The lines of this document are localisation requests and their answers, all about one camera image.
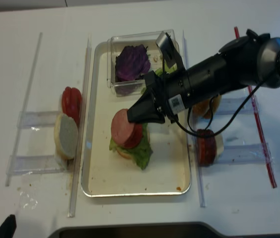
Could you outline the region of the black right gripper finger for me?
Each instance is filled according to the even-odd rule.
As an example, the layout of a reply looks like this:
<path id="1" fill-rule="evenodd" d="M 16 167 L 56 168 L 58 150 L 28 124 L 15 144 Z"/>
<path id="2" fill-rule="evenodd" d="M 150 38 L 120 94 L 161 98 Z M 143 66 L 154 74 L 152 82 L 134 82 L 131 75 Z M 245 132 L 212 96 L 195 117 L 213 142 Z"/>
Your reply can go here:
<path id="1" fill-rule="evenodd" d="M 127 110 L 127 117 L 130 123 L 165 123 L 165 116 L 158 111 L 150 90 L 146 90 L 136 103 Z"/>

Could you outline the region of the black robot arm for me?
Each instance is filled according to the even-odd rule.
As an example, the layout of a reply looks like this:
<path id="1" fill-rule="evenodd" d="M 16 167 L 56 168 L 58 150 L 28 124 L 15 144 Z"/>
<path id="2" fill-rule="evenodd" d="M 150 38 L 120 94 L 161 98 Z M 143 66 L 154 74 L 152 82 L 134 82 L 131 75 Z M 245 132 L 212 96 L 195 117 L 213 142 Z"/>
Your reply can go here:
<path id="1" fill-rule="evenodd" d="M 161 33 L 156 44 L 167 65 L 177 69 L 164 76 L 154 72 L 145 75 L 146 90 L 128 109 L 129 122 L 164 123 L 213 96 L 247 86 L 280 87 L 278 37 L 247 30 L 244 37 L 227 43 L 217 54 L 191 68 L 184 67 L 168 34 Z"/>

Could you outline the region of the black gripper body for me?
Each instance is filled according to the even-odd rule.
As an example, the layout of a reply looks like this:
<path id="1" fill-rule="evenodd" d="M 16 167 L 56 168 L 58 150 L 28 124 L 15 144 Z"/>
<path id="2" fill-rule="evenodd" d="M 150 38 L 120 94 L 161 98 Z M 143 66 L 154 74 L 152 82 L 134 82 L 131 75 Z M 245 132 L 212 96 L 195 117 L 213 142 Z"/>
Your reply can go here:
<path id="1" fill-rule="evenodd" d="M 150 97 L 146 97 L 147 109 L 145 110 L 145 121 L 154 123 L 165 123 L 165 117 L 168 117 L 171 123 L 178 120 L 171 110 L 169 104 L 166 82 L 160 78 L 154 71 L 150 71 L 144 76 L 146 84 L 146 93 Z"/>

